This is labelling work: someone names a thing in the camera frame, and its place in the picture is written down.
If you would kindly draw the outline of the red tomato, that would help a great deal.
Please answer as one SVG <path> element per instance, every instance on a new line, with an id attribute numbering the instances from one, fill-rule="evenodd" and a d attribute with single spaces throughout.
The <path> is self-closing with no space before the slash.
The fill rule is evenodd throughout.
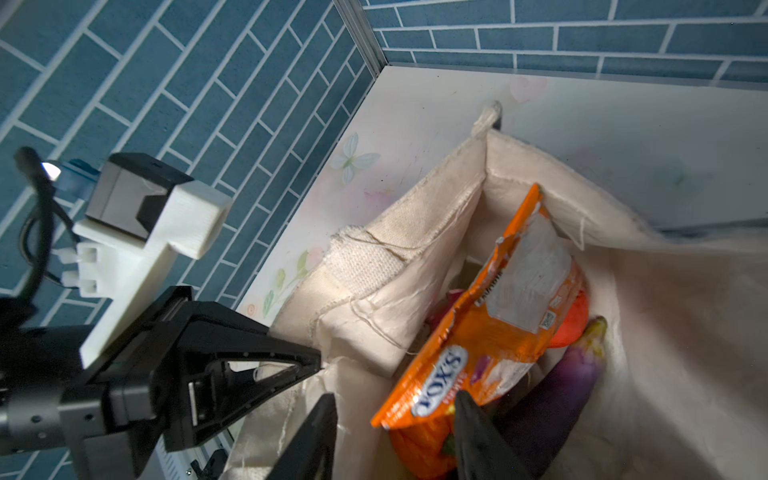
<path id="1" fill-rule="evenodd" d="M 568 347 L 576 342 L 589 321 L 589 299 L 585 290 L 581 290 L 569 309 L 563 323 L 552 337 L 549 348 Z"/>

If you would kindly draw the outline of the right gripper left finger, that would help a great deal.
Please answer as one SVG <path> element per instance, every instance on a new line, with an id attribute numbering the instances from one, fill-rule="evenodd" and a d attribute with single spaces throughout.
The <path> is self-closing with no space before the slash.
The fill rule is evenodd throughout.
<path id="1" fill-rule="evenodd" d="M 267 479 L 331 480 L 337 429 L 335 395 L 323 394 L 274 464 Z"/>

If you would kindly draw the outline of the pink dragon fruit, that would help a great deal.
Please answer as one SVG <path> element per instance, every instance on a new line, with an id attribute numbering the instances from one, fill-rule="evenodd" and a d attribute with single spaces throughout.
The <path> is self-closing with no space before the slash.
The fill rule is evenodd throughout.
<path id="1" fill-rule="evenodd" d="M 438 328 L 443 317 L 453 308 L 456 301 L 463 295 L 462 289 L 449 290 L 430 310 L 425 323 L 431 331 Z"/>

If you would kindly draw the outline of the purple eggplant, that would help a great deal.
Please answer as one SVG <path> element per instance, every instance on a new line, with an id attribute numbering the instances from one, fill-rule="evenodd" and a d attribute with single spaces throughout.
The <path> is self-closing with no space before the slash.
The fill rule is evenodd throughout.
<path id="1" fill-rule="evenodd" d="M 500 479 L 539 479 L 564 446 L 606 368 L 607 320 L 591 320 L 554 368 L 493 423 L 507 444 Z"/>

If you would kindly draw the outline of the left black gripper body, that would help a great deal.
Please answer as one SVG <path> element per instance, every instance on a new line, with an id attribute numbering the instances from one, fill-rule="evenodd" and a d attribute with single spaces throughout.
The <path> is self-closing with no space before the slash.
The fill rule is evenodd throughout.
<path id="1" fill-rule="evenodd" d="M 166 290 L 99 354 L 83 364 L 92 325 L 21 327 L 22 308 L 1 330 L 1 453 L 66 447 L 82 479 L 135 479 L 158 442 L 196 444 L 193 387 L 178 347 L 192 290 Z"/>

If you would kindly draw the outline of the orange Fox's candy bag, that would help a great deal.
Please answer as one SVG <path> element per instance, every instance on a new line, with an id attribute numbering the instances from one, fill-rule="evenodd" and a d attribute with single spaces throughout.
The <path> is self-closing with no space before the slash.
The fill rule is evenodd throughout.
<path id="1" fill-rule="evenodd" d="M 451 415 L 460 391 L 480 406 L 503 396 L 550 346 L 583 283 L 533 185 L 372 426 L 396 430 Z"/>

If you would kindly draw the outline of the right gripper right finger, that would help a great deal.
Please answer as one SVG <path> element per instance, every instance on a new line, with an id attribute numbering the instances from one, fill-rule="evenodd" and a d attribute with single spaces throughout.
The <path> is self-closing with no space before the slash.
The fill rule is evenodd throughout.
<path id="1" fill-rule="evenodd" d="M 459 392 L 454 406 L 458 479 L 531 479 L 522 462 L 468 392 Z"/>

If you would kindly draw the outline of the beige canvas tote bag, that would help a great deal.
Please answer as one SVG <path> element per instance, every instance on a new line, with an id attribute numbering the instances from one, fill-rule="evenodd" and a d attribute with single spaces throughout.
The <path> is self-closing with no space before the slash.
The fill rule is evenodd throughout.
<path id="1" fill-rule="evenodd" d="M 767 475 L 767 237 L 729 227 L 670 240 L 552 156 L 499 130 L 470 137 L 365 226 L 337 232 L 271 333 L 318 349 L 324 369 L 245 420 L 223 475 L 264 479 L 316 400 L 335 393 L 335 476 L 398 478 L 369 420 L 421 323 L 463 264 L 540 185 L 608 321 L 607 369 L 562 453 L 558 479 L 763 479 Z"/>

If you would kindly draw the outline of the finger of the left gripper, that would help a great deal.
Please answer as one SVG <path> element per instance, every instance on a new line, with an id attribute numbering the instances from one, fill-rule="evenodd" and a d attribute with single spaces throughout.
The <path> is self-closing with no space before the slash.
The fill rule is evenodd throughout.
<path id="1" fill-rule="evenodd" d="M 318 373 L 318 350 L 215 302 L 186 302 L 171 324 L 165 447 L 204 444 L 267 400 Z"/>

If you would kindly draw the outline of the orange pumpkin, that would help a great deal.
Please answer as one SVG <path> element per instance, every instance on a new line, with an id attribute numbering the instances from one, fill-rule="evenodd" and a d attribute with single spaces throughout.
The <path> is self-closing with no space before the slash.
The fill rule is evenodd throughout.
<path id="1" fill-rule="evenodd" d="M 445 479 L 456 469 L 453 436 L 453 415 L 389 431 L 398 458 L 417 479 Z"/>

